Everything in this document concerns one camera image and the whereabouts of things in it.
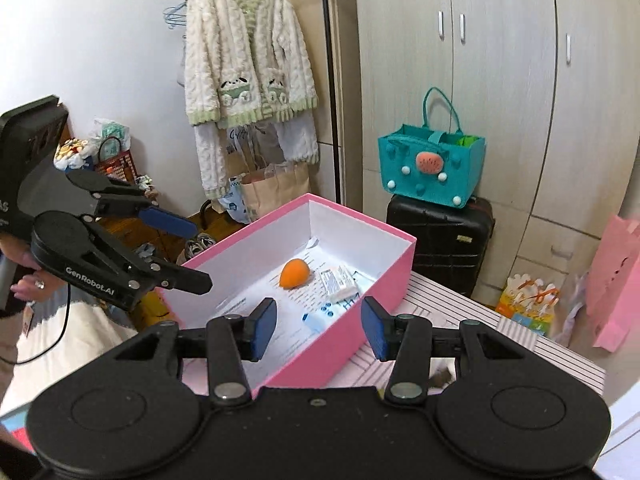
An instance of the wardrobe door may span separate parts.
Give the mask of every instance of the wardrobe door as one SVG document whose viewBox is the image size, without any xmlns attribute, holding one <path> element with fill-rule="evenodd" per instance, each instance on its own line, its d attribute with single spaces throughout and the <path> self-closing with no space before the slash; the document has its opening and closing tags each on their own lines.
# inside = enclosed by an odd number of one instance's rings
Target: wardrobe door
<svg viewBox="0 0 640 480">
<path fill-rule="evenodd" d="M 640 0 L 557 0 L 558 82 L 533 213 L 600 236 L 640 132 Z"/>
<path fill-rule="evenodd" d="M 527 211 L 545 156 L 554 92 L 554 0 L 452 0 L 453 104 L 486 137 L 476 190 Z"/>
<path fill-rule="evenodd" d="M 430 86 L 451 92 L 450 0 L 357 0 L 365 170 L 380 171 L 378 137 L 402 123 L 422 124 Z M 430 124 L 449 129 L 450 114 L 432 104 Z"/>
</svg>

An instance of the black circular disc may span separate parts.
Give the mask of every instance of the black circular disc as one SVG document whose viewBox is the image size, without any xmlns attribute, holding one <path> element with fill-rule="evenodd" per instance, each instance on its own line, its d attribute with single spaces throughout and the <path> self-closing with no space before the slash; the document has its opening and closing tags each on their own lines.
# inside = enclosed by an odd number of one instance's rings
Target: black circular disc
<svg viewBox="0 0 640 480">
<path fill-rule="evenodd" d="M 31 443 L 55 470 L 126 478 L 155 468 L 197 430 L 198 399 L 187 386 L 146 362 L 114 364 L 76 372 L 31 405 Z"/>
<path fill-rule="evenodd" d="M 598 394 L 569 376 L 507 376 L 468 376 L 440 394 L 436 421 L 464 456 L 527 477 L 567 473 L 600 452 L 610 418 Z"/>
</svg>

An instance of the pink box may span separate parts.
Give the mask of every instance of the pink box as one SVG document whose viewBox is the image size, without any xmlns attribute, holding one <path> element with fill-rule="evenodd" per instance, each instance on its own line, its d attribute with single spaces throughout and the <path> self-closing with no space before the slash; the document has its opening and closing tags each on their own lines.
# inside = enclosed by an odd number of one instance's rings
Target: pink box
<svg viewBox="0 0 640 480">
<path fill-rule="evenodd" d="M 393 312 L 406 293 L 415 243 L 414 237 L 394 227 L 306 194 L 185 264 L 211 275 L 213 288 L 208 294 L 195 296 L 166 290 L 163 296 L 182 328 L 203 327 L 209 319 L 228 312 L 245 314 L 257 306 L 256 294 L 261 292 L 261 283 L 276 286 L 274 272 L 311 246 L 315 247 L 312 250 L 319 251 L 315 254 L 330 255 L 369 277 L 369 288 L 363 295 L 375 297 Z M 244 304 L 246 298 L 252 299 Z M 261 386 L 321 388 L 366 340 L 360 324 L 360 298 L 323 332 L 306 339 L 297 351 L 287 354 L 289 350 L 280 349 L 278 345 L 294 337 L 294 332 L 303 334 L 306 330 L 300 328 L 304 311 L 296 312 L 296 301 L 284 301 L 286 308 L 278 304 L 278 325 L 263 360 L 259 364 L 244 364 L 254 391 Z M 204 362 L 185 363 L 182 380 L 196 393 L 206 394 Z"/>
</svg>

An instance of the brown paper bag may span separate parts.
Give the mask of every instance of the brown paper bag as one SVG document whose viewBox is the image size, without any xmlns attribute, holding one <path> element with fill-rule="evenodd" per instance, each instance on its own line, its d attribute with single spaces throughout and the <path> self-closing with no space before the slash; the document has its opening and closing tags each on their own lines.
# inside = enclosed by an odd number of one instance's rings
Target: brown paper bag
<svg viewBox="0 0 640 480">
<path fill-rule="evenodd" d="M 254 222 L 310 192 L 309 170 L 306 162 L 271 164 L 244 175 L 240 187 L 249 219 Z"/>
</svg>

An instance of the cardigan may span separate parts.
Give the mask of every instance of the cardigan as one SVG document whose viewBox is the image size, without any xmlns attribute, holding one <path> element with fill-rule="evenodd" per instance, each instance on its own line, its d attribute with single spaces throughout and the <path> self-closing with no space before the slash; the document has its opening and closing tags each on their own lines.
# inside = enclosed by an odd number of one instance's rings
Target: cardigan
<svg viewBox="0 0 640 480">
<path fill-rule="evenodd" d="M 193 125 L 282 122 L 318 105 L 290 0 L 188 0 L 184 82 Z"/>
</svg>

